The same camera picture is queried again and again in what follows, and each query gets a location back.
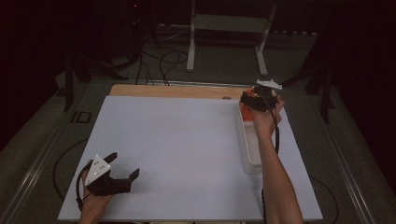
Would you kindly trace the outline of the person's right hand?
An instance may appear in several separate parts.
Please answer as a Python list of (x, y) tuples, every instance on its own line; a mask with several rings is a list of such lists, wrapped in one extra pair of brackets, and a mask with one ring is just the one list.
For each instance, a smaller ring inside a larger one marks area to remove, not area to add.
[(282, 120), (279, 112), (283, 109), (285, 103), (280, 96), (277, 96), (276, 100), (276, 107), (271, 111), (252, 111), (254, 129), (259, 139), (270, 139), (277, 124)]

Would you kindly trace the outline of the white plastic storage bin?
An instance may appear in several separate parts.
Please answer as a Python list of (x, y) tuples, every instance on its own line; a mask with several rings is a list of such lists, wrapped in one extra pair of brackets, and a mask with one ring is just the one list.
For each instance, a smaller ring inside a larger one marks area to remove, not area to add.
[(243, 121), (240, 104), (235, 116), (235, 123), (244, 171), (250, 175), (260, 174), (262, 172), (262, 160), (258, 138), (253, 121)]

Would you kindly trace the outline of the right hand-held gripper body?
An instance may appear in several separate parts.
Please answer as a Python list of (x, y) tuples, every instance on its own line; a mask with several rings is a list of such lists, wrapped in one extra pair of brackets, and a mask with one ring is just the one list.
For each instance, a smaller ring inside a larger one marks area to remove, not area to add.
[(275, 90), (282, 86), (271, 80), (257, 80), (253, 88), (253, 108), (259, 111), (268, 111), (276, 107), (277, 99)]

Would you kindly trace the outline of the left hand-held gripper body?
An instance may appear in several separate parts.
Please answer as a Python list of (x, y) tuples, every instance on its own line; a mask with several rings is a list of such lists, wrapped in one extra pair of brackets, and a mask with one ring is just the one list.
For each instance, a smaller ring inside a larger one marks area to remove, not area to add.
[(96, 155), (84, 180), (84, 186), (95, 196), (115, 195), (131, 190), (129, 178), (115, 179), (110, 173), (110, 163), (106, 163), (104, 158)]

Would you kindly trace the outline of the black tripod stand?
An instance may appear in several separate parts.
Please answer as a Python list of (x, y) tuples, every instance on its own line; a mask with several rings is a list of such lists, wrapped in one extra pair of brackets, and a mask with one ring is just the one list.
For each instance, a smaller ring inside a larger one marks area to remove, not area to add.
[(93, 67), (113, 79), (127, 80), (127, 77), (116, 74), (110, 68), (73, 49), (64, 52), (64, 64), (64, 112), (67, 112), (74, 102), (74, 75), (77, 75), (80, 82), (88, 83), (91, 80), (89, 69)]
[(311, 95), (321, 91), (319, 112), (327, 124), (330, 123), (329, 108), (331, 105), (330, 93), (332, 83), (332, 62), (329, 56), (330, 54), (324, 50), (312, 48), (298, 74), (281, 83), (284, 88), (287, 88), (306, 77), (310, 77), (305, 86), (305, 91)]

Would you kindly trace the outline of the grey metal stand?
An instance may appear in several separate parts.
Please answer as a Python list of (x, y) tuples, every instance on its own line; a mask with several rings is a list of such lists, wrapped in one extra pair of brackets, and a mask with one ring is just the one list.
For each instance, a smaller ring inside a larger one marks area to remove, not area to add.
[(194, 70), (195, 63), (195, 31), (227, 31), (227, 32), (245, 32), (262, 35), (261, 43), (255, 47), (255, 54), (259, 66), (260, 75), (268, 75), (266, 63), (263, 56), (270, 29), (276, 14), (277, 4), (272, 4), (268, 15), (265, 18), (237, 17), (213, 14), (198, 14), (195, 10), (196, 0), (191, 0), (191, 22), (190, 22), (190, 45), (187, 58), (187, 71)]

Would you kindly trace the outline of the person's left hand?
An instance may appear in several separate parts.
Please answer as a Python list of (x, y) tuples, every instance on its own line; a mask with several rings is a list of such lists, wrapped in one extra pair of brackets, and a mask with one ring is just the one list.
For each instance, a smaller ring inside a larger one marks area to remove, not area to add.
[(83, 198), (84, 200), (81, 215), (83, 217), (100, 218), (106, 211), (106, 207), (113, 196), (95, 196), (88, 190), (87, 187), (85, 187)]

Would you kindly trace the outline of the orange phone case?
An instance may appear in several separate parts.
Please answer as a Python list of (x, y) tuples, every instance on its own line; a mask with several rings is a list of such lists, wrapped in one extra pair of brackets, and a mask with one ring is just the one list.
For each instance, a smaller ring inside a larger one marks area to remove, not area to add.
[[(246, 91), (244, 91), (248, 96), (253, 98), (253, 104), (254, 104), (254, 99), (255, 99), (255, 93), (254, 90), (252, 88), (247, 89)], [(240, 102), (240, 112), (241, 112), (241, 116), (243, 121), (253, 121), (254, 117), (253, 114), (251, 112), (251, 106), (248, 105), (244, 105)]]

